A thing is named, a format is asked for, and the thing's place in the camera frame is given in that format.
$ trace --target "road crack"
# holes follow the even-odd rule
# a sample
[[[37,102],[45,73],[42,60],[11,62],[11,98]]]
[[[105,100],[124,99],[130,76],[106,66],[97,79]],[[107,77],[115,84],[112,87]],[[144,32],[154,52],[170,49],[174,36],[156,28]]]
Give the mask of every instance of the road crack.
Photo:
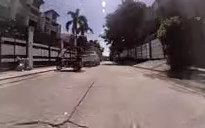
[[[51,126],[53,128],[61,128],[65,124],[70,123],[70,124],[73,124],[73,125],[81,127],[81,128],[88,128],[87,126],[79,125],[79,124],[71,121],[71,118],[75,114],[75,112],[78,109],[78,107],[80,106],[80,104],[84,101],[85,97],[87,96],[87,94],[89,93],[89,91],[93,87],[93,85],[94,85],[94,82],[92,82],[91,85],[87,88],[87,91],[84,93],[82,98],[79,100],[78,104],[71,111],[71,114],[63,122],[58,123],[58,124],[54,124],[54,123],[50,123],[50,122],[46,122],[46,121],[30,121],[30,122],[17,123],[15,125],[39,125],[40,124],[40,125],[48,125],[48,126]]]

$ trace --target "asphalt road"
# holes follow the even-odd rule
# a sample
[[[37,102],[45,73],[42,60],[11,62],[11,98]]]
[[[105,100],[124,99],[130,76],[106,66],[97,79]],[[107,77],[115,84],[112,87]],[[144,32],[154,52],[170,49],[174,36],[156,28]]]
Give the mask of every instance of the asphalt road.
[[[149,73],[106,63],[2,86],[0,128],[44,128],[36,121],[68,118],[89,128],[205,128],[203,96]],[[23,122],[33,125],[15,125]]]

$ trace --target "sky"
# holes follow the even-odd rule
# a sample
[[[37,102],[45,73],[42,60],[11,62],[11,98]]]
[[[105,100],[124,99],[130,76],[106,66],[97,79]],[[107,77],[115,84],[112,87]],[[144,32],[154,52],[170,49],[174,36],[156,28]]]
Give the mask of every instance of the sky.
[[[154,0],[140,1],[148,6],[154,2]],[[65,24],[71,20],[71,17],[67,15],[67,12],[75,11],[79,8],[80,13],[87,17],[88,24],[94,31],[94,34],[87,35],[88,40],[99,40],[101,46],[105,48],[103,55],[109,55],[109,47],[106,46],[103,39],[99,38],[99,35],[103,33],[106,14],[114,12],[121,0],[44,0],[44,2],[41,7],[42,11],[54,9],[60,15],[58,23],[62,25],[62,33],[68,33],[65,29]]]

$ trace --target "fence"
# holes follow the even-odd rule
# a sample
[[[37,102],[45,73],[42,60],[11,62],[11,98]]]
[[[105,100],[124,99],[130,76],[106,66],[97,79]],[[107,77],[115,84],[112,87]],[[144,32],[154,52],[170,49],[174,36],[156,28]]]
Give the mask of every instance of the fence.
[[[34,67],[53,64],[59,51],[59,48],[33,43]],[[18,56],[27,58],[27,41],[3,37],[0,56],[1,68],[14,68]]]
[[[135,60],[164,59],[164,52],[160,40],[154,39],[133,49],[124,50],[120,57]]]

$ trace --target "house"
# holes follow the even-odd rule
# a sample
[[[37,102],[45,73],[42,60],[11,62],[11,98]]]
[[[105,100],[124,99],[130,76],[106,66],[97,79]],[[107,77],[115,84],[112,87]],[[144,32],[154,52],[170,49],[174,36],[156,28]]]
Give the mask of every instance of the house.
[[[60,38],[61,25],[57,22],[58,17],[59,14],[55,10],[42,13],[39,23],[41,30],[52,37]]]
[[[16,19],[24,26],[37,26],[43,0],[0,0],[0,17]]]

